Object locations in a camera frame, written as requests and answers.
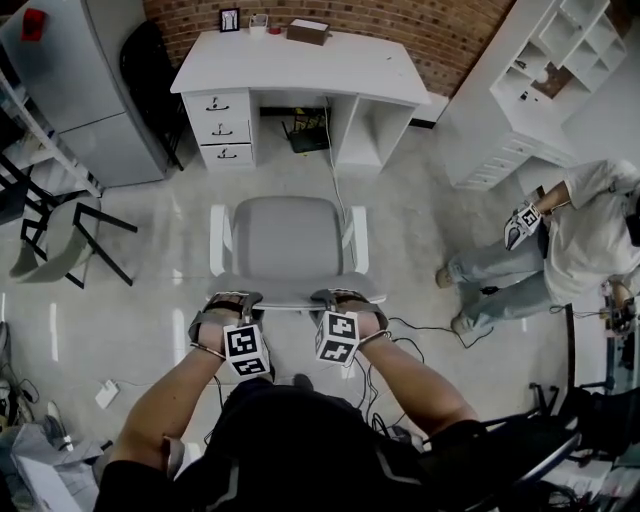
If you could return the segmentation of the red paper decoration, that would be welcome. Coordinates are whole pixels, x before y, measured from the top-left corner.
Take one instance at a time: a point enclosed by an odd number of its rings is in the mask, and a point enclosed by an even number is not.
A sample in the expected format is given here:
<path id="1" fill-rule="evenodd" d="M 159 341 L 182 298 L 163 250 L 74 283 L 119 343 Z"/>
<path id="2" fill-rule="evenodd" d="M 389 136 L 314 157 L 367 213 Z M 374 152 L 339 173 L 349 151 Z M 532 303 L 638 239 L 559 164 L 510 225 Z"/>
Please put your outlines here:
<path id="1" fill-rule="evenodd" d="M 27 8 L 22 18 L 21 40 L 38 42 L 41 40 L 47 14 L 39 9 Z"/>

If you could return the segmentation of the person's right hand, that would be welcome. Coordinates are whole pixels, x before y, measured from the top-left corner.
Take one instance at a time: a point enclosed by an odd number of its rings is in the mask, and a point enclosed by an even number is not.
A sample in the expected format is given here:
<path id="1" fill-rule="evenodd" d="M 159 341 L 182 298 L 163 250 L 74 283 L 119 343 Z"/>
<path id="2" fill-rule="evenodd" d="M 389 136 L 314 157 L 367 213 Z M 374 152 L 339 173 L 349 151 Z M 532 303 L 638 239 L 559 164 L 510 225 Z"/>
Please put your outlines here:
<path id="1" fill-rule="evenodd" d="M 356 320 L 361 339 L 368 338 L 381 330 L 381 325 L 376 314 L 368 310 L 363 302 L 356 300 L 347 300 L 339 303 L 337 310 L 340 313 L 353 312 L 356 314 Z"/>

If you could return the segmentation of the person's right forearm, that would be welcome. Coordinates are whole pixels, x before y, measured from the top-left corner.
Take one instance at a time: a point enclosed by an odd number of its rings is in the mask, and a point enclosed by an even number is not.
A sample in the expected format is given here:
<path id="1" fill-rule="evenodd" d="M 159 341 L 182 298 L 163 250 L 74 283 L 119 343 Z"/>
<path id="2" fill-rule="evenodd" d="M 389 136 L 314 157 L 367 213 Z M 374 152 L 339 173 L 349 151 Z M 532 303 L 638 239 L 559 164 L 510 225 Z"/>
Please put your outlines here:
<path id="1" fill-rule="evenodd" d="M 421 363 L 391 339 L 380 338 L 360 350 L 382 376 L 409 419 L 429 437 L 478 416 L 441 374 Z"/>

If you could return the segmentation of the person's left forearm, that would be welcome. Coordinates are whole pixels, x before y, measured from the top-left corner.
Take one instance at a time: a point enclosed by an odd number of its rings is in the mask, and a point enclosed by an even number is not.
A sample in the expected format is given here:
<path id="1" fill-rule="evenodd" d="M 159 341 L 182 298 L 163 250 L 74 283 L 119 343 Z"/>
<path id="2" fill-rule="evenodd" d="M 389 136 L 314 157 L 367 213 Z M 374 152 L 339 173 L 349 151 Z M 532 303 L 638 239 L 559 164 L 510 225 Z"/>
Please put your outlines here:
<path id="1" fill-rule="evenodd" d="M 223 362 L 198 349 L 147 390 L 129 412 L 110 460 L 165 470 L 169 442 L 185 433 L 198 400 Z"/>

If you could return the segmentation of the white bookshelf cabinet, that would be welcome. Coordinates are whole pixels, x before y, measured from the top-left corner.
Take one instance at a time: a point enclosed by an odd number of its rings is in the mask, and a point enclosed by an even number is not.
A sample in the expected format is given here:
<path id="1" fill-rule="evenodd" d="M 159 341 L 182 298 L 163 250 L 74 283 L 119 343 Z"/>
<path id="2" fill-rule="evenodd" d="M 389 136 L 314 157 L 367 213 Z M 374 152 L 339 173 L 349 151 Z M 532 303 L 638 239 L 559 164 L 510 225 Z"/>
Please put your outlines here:
<path id="1" fill-rule="evenodd" d="M 528 161 L 577 164 L 565 126 L 626 57 L 611 0 L 516 0 L 434 133 L 450 183 L 486 191 Z"/>

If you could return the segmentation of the black television stand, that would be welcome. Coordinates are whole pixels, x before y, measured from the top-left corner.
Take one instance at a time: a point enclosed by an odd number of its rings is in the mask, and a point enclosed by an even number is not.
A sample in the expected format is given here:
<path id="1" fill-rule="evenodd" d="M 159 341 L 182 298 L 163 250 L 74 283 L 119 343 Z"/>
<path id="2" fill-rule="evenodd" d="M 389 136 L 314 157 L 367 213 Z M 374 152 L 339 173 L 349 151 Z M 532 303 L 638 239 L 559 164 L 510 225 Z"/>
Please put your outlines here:
<path id="1" fill-rule="evenodd" d="M 59 202 L 0 153 L 0 226 L 20 219 L 28 206 L 48 217 Z"/>

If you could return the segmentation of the white cardboard box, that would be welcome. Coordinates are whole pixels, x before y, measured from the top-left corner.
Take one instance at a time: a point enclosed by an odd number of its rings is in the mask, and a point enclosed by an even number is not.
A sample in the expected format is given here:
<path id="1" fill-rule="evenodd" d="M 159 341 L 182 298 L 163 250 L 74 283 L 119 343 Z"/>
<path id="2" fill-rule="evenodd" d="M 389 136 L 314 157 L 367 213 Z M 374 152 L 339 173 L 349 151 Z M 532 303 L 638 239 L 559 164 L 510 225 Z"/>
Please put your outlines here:
<path id="1" fill-rule="evenodd" d="M 100 444 L 82 441 L 71 451 L 59 451 L 40 425 L 23 425 L 11 456 L 18 472 L 43 512 L 92 512 L 98 485 L 89 459 L 103 454 Z"/>

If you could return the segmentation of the brown tissue box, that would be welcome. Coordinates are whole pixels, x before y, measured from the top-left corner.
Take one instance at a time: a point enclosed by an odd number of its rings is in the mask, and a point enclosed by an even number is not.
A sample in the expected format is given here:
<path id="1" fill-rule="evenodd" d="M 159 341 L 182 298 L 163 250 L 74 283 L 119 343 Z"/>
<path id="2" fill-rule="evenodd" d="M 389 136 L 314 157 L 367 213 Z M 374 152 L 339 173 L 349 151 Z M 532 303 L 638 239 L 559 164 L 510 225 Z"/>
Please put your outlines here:
<path id="1" fill-rule="evenodd" d="M 286 38 L 291 41 L 323 46 L 330 35 L 330 25 L 296 18 L 286 28 Z"/>

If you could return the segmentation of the grey chair with black legs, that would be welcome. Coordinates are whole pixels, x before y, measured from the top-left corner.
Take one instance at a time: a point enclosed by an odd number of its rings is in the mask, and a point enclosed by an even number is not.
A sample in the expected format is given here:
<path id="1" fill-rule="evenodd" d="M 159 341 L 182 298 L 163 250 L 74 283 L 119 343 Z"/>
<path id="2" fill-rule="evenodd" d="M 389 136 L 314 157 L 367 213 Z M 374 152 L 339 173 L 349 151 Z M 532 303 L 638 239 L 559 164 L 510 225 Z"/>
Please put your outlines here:
<path id="1" fill-rule="evenodd" d="M 96 255 L 128 286 L 133 280 L 99 244 L 99 228 L 108 224 L 136 233 L 138 228 L 102 211 L 95 197 L 78 197 L 42 214 L 41 219 L 25 219 L 20 232 L 20 250 L 9 271 L 22 284 L 47 284 L 66 279 L 83 289 L 85 279 L 73 275 L 76 268 Z"/>

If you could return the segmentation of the white desk with drawers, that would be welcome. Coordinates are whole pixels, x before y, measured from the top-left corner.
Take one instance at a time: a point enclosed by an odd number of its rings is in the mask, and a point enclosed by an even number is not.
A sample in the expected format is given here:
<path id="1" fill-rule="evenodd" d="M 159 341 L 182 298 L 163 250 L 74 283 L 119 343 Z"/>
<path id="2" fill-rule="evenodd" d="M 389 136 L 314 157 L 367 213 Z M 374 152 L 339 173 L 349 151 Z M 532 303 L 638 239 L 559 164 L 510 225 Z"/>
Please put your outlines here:
<path id="1" fill-rule="evenodd" d="M 211 172 L 249 170 L 264 162 L 260 109 L 268 105 L 326 109 L 334 173 L 373 177 L 387 164 L 416 112 L 431 103 L 403 45 L 344 32 L 333 33 L 323 46 L 282 35 L 252 38 L 247 31 L 203 32 L 171 90 L 182 100 L 188 94 L 249 94 L 248 144 L 254 166 L 205 165 Z M 194 120 L 186 110 L 192 131 L 205 122 Z"/>

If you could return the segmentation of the white shelf rack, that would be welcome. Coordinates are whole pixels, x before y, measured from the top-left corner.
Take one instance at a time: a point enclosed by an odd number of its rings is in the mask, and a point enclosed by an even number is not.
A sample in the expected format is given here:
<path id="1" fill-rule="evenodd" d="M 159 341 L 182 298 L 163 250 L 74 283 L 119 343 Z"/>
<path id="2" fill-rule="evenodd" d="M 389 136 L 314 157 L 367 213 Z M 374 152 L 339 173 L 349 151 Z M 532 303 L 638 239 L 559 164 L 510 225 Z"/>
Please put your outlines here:
<path id="1" fill-rule="evenodd" d="M 54 196 L 76 191 L 102 196 L 104 188 L 44 119 L 26 88 L 20 81 L 12 85 L 1 69 L 0 108 L 25 130 L 22 138 L 6 149 L 19 170 Z"/>

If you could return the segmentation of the white grey office chair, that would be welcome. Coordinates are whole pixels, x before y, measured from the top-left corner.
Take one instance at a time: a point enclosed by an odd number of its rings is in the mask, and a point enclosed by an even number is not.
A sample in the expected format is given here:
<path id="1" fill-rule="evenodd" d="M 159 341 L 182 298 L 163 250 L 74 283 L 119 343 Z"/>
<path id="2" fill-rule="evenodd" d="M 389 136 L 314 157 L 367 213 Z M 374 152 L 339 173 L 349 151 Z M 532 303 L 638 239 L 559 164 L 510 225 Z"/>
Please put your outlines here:
<path id="1" fill-rule="evenodd" d="M 345 220 L 329 200 L 266 196 L 234 210 L 210 209 L 208 295 L 257 292 L 262 310 L 316 311 L 321 289 L 356 291 L 369 302 L 386 300 L 368 276 L 367 211 L 347 209 Z"/>

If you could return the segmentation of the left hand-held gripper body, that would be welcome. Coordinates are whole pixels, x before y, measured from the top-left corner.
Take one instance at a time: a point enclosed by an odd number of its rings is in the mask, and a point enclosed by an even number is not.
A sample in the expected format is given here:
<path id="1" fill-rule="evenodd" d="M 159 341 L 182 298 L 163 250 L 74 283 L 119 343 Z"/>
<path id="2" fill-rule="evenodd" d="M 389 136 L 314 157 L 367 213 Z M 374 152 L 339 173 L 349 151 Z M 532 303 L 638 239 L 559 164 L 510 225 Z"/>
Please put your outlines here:
<path id="1" fill-rule="evenodd" d="M 208 310 L 214 305 L 237 309 L 241 318 L 236 325 L 224 327 L 224 348 L 226 360 L 231 370 L 240 378 L 262 376 L 268 371 L 268 363 L 264 353 L 269 351 L 262 331 L 263 314 L 257 310 L 257 304 L 263 300 L 258 292 L 224 291 L 215 293 L 200 310 L 191 325 L 188 336 L 190 343 L 197 343 L 200 324 L 211 319 Z"/>

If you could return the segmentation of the black folding chair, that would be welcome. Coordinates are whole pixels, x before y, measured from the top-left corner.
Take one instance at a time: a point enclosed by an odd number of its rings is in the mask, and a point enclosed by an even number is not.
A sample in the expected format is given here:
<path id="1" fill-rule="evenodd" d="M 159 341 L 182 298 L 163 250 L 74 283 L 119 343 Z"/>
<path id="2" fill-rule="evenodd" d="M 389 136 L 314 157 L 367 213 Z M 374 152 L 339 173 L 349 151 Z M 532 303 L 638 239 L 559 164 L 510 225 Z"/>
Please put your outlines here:
<path id="1" fill-rule="evenodd" d="M 187 112 L 171 85 L 177 76 L 158 26 L 146 20 L 126 39 L 120 51 L 120 72 L 144 122 L 180 171 L 176 150 L 187 125 Z"/>

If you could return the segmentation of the person's left hand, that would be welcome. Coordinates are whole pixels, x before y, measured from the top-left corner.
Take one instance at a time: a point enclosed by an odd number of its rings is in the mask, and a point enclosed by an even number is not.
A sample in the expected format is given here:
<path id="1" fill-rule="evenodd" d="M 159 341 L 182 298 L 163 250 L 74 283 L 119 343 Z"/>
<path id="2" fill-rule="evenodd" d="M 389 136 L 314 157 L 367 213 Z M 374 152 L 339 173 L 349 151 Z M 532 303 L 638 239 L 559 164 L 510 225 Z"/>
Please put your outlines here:
<path id="1" fill-rule="evenodd" d="M 207 349 L 225 355 L 224 327 L 236 325 L 241 318 L 241 311 L 229 309 L 214 304 L 208 313 L 212 313 L 211 319 L 205 319 L 198 328 L 197 343 Z"/>

